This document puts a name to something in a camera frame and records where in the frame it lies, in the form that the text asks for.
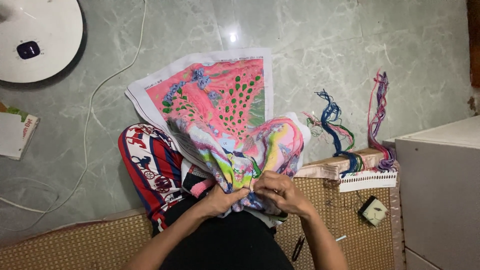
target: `white cable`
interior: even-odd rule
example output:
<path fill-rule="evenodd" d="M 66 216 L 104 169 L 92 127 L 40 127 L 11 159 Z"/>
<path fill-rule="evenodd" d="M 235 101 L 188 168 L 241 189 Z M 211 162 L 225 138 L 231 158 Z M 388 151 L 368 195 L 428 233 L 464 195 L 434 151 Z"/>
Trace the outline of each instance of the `white cable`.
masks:
<path fill-rule="evenodd" d="M 60 208 L 62 205 L 64 205 L 72 196 L 73 194 L 75 193 L 75 191 L 77 190 L 78 188 L 78 185 L 80 184 L 80 181 L 82 180 L 82 178 L 84 177 L 85 173 L 87 172 L 87 169 L 88 169 L 88 159 L 87 159 L 87 127 L 88 127 L 88 121 L 90 120 L 90 113 L 92 111 L 92 101 L 93 101 L 93 97 L 95 95 L 95 93 L 100 89 L 100 87 L 105 83 L 107 82 L 109 79 L 115 77 L 116 75 L 124 72 L 125 70 L 127 70 L 128 68 L 130 68 L 134 63 L 135 61 L 137 60 L 137 56 L 138 56 L 138 53 L 140 52 L 140 47 L 142 45 L 142 39 L 143 39 L 143 36 L 144 36 L 144 24 L 145 24 L 145 16 L 147 14 L 147 0 L 144 0 L 144 3 L 145 3 L 145 8 L 144 8 L 144 18 L 142 20 L 142 29 L 140 31 L 140 42 L 138 44 L 138 49 L 137 49 L 137 52 L 133 58 L 133 61 L 126 67 L 122 68 L 121 70 L 115 72 L 114 74 L 110 75 L 108 78 L 106 78 L 105 80 L 103 80 L 96 88 L 95 90 L 92 92 L 92 95 L 90 96 L 90 102 L 88 104 L 88 113 L 87 113 L 87 120 L 85 121 L 85 129 L 84 129 L 84 153 L 85 153 L 85 169 L 84 171 L 82 172 L 82 174 L 80 174 L 80 177 L 78 178 L 78 181 L 77 181 L 77 184 L 75 185 L 75 187 L 73 188 L 72 192 L 70 193 L 70 195 L 58 206 L 56 206 L 55 208 L 51 209 L 53 207 L 53 204 L 55 204 L 55 202 L 57 200 L 55 200 L 53 202 L 52 205 L 50 205 L 50 207 L 45 210 L 45 211 L 42 211 L 42 210 L 37 210 L 37 209 L 32 209 L 32 208 L 28 208 L 28 207 L 25 207 L 25 206 L 21 206 L 21 205 L 18 205 L 16 203 L 13 203 L 7 199 L 4 199 L 2 197 L 0 197 L 0 200 L 3 201 L 3 202 L 6 202 L 10 205 L 13 205 L 15 207 L 18 207 L 18 208 L 21 208 L 21 209 L 24 209 L 24 210 L 28 210 L 28 211 L 31 211 L 31 212 L 37 212 L 37 213 L 42 213 L 42 215 L 34 222 L 32 223 L 30 226 L 24 228 L 24 229 L 21 229 L 21 230 L 12 230 L 12 229 L 7 229 L 7 228 L 3 228 L 3 227 L 0 227 L 2 229 L 5 229 L 5 230 L 9 230 L 9 231 L 14 231 L 14 232 L 20 232 L 20 231 L 24 231 L 24 230 L 27 230 L 27 229 L 30 229 L 32 226 L 34 226 L 38 221 L 40 221 L 40 219 L 42 219 L 43 216 L 45 216 L 45 214 L 47 213 L 50 213 L 52 211 L 55 211 L 57 210 L 58 208 Z"/>

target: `person's right hand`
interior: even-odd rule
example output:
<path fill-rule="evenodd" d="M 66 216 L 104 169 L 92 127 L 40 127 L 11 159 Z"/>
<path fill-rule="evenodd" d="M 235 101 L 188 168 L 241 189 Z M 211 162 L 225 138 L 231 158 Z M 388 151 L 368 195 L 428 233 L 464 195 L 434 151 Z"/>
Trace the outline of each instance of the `person's right hand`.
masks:
<path fill-rule="evenodd" d="M 284 174 L 264 171 L 253 185 L 253 191 L 271 199 L 275 205 L 288 214 L 306 217 L 316 209 L 308 198 Z"/>

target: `floor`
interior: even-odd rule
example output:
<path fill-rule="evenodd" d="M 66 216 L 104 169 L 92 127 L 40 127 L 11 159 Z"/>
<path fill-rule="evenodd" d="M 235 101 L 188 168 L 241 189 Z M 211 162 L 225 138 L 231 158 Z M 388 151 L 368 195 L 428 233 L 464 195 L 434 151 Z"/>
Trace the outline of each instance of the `floor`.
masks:
<path fill-rule="evenodd" d="M 49 86 L 0 86 L 6 103 L 41 118 L 23 161 L 0 159 L 0 196 L 37 209 L 47 209 L 55 195 L 21 177 L 49 184 L 60 201 L 70 194 L 85 166 L 89 96 L 132 60 L 140 36 L 143 1 L 79 2 L 88 41 L 76 68 Z M 88 172 L 77 191 L 30 230 L 0 229 L 0 243 L 139 207 L 117 149 L 120 132 L 141 121 L 123 94 L 126 86 L 186 54 L 243 47 L 272 48 L 275 114 L 318 115 L 325 103 L 313 92 L 324 88 L 342 108 L 343 125 L 355 134 L 357 148 L 367 146 L 368 100 L 379 68 L 390 79 L 379 139 L 473 114 L 467 104 L 472 89 L 462 0 L 151 0 L 135 65 L 94 99 Z M 306 162 L 333 152 L 330 141 L 314 138 Z M 0 203 L 1 227 L 21 229 L 38 215 Z"/>

